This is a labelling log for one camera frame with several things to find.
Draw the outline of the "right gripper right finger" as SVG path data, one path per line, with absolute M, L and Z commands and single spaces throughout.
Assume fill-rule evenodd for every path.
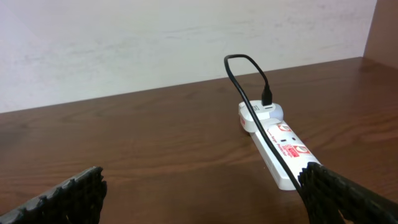
M 397 224 L 397 204 L 315 162 L 298 181 L 310 223 Z

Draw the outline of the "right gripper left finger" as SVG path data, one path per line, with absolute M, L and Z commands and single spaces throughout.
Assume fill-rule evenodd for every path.
M 1 215 L 2 224 L 100 222 L 107 193 L 102 167 L 90 167 Z

